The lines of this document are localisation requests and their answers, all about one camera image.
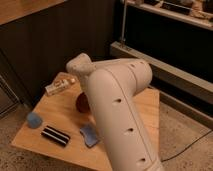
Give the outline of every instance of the object on table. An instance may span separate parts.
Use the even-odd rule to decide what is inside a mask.
[[[203,2],[203,11],[213,13],[213,0],[205,0]]]
[[[162,8],[188,15],[192,5],[190,0],[164,0]]]
[[[44,130],[41,132],[41,135],[43,135],[45,138],[49,140],[56,142],[57,144],[63,147],[65,147],[70,140],[69,135],[50,126],[46,126]]]
[[[65,89],[69,88],[69,86],[74,83],[75,83],[74,78],[72,78],[70,80],[62,79],[62,80],[54,81],[52,84],[46,86],[45,89],[46,89],[47,95],[52,96],[56,93],[59,93]]]
[[[144,0],[144,3],[150,4],[150,5],[156,5],[159,3],[159,1],[156,0]]]
[[[80,133],[83,135],[85,144],[88,148],[93,147],[99,142],[98,136],[90,124],[82,127]]]
[[[81,93],[78,96],[75,106],[76,106],[77,110],[81,113],[87,113],[90,111],[87,96],[84,93]]]
[[[42,118],[35,112],[30,112],[27,115],[27,123],[30,128],[38,128],[42,124]]]

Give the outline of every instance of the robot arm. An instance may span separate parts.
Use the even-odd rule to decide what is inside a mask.
[[[163,170],[132,97],[150,83],[144,60],[91,62],[80,54],[67,64],[78,76],[115,171]]]

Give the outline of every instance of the speckled floor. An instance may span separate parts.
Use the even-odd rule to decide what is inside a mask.
[[[22,105],[0,120],[0,171],[83,171],[87,170],[10,145],[25,120],[28,109]],[[160,157],[167,159],[209,129],[173,108],[160,103]],[[196,142],[176,158],[163,162],[167,171],[213,171],[213,133]]]

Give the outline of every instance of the cable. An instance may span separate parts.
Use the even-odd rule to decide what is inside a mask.
[[[188,146],[186,146],[182,151],[180,151],[179,153],[175,154],[172,157],[169,157],[167,159],[162,159],[161,162],[166,162],[168,160],[171,160],[177,156],[179,156],[180,154],[182,154],[183,152],[185,152],[186,150],[188,150],[192,145],[194,145],[196,142],[198,142],[199,140],[201,140],[202,138],[204,138],[205,136],[207,136],[208,134],[210,134],[211,132],[213,132],[213,130],[208,131],[207,133],[205,133],[204,135],[202,135],[200,138],[196,139],[195,141],[193,141],[191,144],[189,144]]]

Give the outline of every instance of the blue ball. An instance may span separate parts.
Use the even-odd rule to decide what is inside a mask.
[[[42,118],[35,112],[30,112],[27,115],[27,123],[30,128],[38,128],[42,124]]]

